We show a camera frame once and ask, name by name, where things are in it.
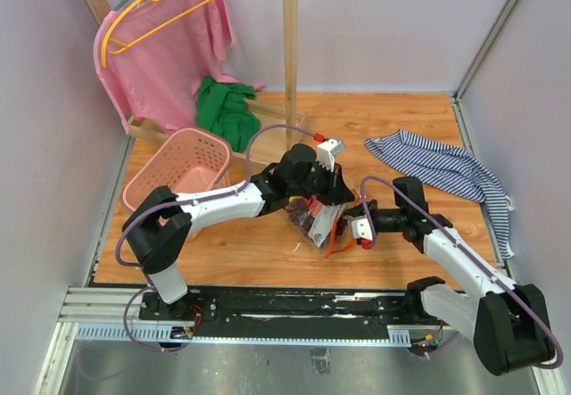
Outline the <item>clear zip top bag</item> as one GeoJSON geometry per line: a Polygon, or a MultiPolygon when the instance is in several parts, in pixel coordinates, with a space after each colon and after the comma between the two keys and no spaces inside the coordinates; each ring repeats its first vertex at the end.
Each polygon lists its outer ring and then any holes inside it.
{"type": "Polygon", "coordinates": [[[321,203],[315,196],[310,198],[311,211],[315,218],[310,230],[310,237],[303,238],[309,242],[324,259],[344,253],[356,244],[350,234],[347,220],[343,216],[346,205],[328,206],[321,203]]]}

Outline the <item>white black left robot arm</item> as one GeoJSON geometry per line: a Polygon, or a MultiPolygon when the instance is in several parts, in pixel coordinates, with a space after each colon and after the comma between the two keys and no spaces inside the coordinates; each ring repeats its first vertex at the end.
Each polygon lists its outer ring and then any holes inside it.
{"type": "Polygon", "coordinates": [[[218,190],[154,189],[123,226],[120,240],[128,243],[137,266],[158,292],[161,311],[174,320],[189,313],[191,298],[177,260],[187,237],[205,227],[289,209],[315,247],[333,245],[337,221],[355,200],[335,160],[344,148],[344,142],[335,138],[315,148],[296,144],[280,162],[241,184],[218,190]]]}

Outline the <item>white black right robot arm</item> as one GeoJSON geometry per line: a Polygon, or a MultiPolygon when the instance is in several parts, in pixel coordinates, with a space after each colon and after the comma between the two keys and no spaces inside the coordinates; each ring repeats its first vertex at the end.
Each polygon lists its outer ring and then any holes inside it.
{"type": "Polygon", "coordinates": [[[456,292],[442,280],[426,278],[409,286],[406,317],[423,324],[437,318],[471,340],[482,365],[494,375],[524,367],[556,369],[563,350],[550,329],[542,291],[502,274],[475,252],[453,224],[429,211],[421,181],[399,177],[389,183],[395,206],[379,209],[363,200],[350,212],[356,243],[371,249],[379,233],[400,233],[459,283],[456,292]]]}

